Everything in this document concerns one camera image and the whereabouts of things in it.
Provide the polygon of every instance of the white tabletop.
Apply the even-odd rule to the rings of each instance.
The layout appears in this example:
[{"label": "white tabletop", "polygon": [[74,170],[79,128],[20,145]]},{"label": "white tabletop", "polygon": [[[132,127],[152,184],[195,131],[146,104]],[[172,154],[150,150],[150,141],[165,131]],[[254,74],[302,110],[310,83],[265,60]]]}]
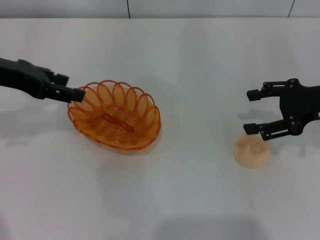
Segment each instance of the white tabletop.
[{"label": "white tabletop", "polygon": [[281,119],[265,81],[320,85],[320,19],[1,19],[0,58],[80,87],[150,93],[162,133],[118,154],[78,133],[67,104],[0,88],[1,240],[305,240],[320,235],[320,122],[271,140],[261,170],[233,146]]}]

